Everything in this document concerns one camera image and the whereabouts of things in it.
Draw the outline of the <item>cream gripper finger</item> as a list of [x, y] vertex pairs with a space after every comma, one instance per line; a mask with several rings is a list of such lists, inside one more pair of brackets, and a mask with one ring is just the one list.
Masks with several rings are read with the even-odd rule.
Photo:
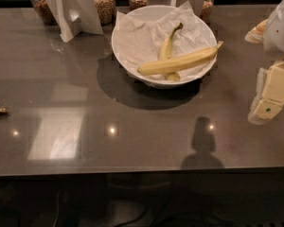
[[268, 20], [264, 20], [248, 31], [245, 35], [245, 41], [252, 44], [262, 44], [267, 22]]
[[256, 93], [248, 121], [263, 125], [273, 120], [284, 108], [284, 61], [276, 61], [269, 69], [259, 69]]

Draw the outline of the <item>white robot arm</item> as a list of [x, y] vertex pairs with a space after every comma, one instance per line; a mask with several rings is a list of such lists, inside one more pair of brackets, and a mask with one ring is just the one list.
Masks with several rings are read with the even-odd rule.
[[269, 18], [251, 29], [245, 41], [262, 44], [264, 53], [274, 60], [268, 69], [260, 68], [248, 121], [262, 125], [274, 119], [284, 108], [284, 0]]

